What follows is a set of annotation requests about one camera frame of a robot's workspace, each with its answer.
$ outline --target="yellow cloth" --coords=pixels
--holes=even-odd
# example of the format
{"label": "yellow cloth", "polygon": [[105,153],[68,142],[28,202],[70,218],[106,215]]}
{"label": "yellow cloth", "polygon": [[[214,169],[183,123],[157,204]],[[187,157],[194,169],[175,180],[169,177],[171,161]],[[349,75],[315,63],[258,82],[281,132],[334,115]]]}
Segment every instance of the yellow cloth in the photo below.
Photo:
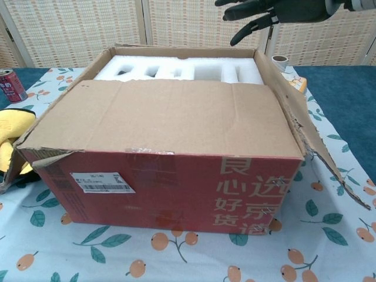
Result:
{"label": "yellow cloth", "polygon": [[[35,121],[35,114],[24,109],[0,110],[0,171],[7,172],[11,163],[13,142],[20,137]],[[21,174],[32,171],[25,163]]]}

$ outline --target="foam insert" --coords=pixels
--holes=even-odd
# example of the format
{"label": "foam insert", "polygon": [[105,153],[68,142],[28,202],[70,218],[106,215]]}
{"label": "foam insert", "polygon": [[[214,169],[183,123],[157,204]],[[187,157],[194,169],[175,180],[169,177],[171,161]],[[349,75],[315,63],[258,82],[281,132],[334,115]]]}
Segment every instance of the foam insert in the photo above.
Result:
{"label": "foam insert", "polygon": [[227,83],[264,82],[252,58],[188,58],[114,56],[95,80],[180,79]]}

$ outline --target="red printed box side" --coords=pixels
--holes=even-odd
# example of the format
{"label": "red printed box side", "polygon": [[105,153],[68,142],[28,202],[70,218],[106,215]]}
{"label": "red printed box side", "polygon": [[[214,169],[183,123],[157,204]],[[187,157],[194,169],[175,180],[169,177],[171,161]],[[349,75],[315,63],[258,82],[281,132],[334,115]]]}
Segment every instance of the red printed box side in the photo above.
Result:
{"label": "red printed box side", "polygon": [[[38,172],[73,221],[264,234],[300,159],[74,153]],[[84,193],[72,172],[118,172],[133,194]]]}

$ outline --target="blue fabric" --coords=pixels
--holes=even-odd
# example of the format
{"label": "blue fabric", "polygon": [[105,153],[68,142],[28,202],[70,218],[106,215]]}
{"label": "blue fabric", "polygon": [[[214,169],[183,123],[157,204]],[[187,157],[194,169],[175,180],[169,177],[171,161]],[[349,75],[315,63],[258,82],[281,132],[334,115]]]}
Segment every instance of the blue fabric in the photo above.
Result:
{"label": "blue fabric", "polygon": [[[18,75],[23,88],[25,90],[29,89],[42,75],[46,73],[49,69],[47,68],[14,68],[13,69]],[[9,100],[6,98],[4,93],[0,90],[0,109],[7,107],[10,104]]]}
{"label": "blue fabric", "polygon": [[354,156],[376,180],[376,66],[297,66]]}

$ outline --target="table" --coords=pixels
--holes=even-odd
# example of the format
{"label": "table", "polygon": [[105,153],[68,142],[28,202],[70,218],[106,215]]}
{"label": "table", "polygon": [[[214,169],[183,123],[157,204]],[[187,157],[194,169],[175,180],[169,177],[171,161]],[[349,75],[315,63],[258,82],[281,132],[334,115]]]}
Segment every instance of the table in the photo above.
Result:
{"label": "table", "polygon": [[[82,71],[50,69],[28,89],[29,99],[12,107],[40,116]],[[0,195],[0,282],[362,281],[365,277],[368,280],[363,281],[375,282],[376,188],[351,151],[343,150],[346,142],[310,91],[306,98],[312,121],[343,177],[372,206],[371,211],[354,202],[311,156],[266,236],[198,232],[195,241],[187,230],[76,224],[42,181],[14,185]],[[167,246],[156,250],[153,236],[167,236]]]}

